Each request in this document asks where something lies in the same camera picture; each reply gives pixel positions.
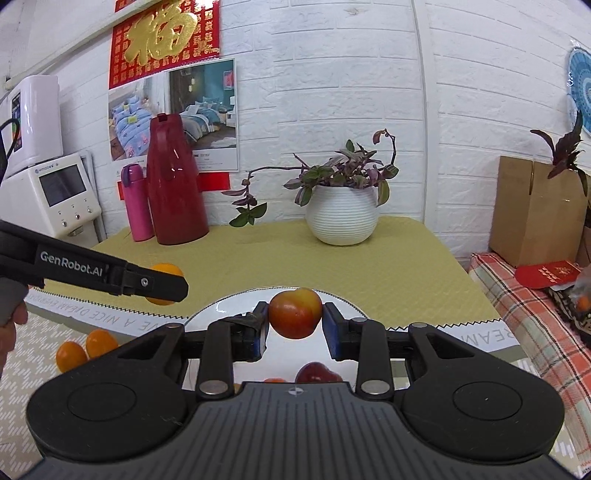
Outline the person's left hand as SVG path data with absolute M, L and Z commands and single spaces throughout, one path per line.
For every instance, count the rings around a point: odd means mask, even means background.
M 26 304 L 21 302 L 13 311 L 11 319 L 0 328 L 0 373 L 3 373 L 9 354 L 15 349 L 17 326 L 26 325 L 28 311 Z

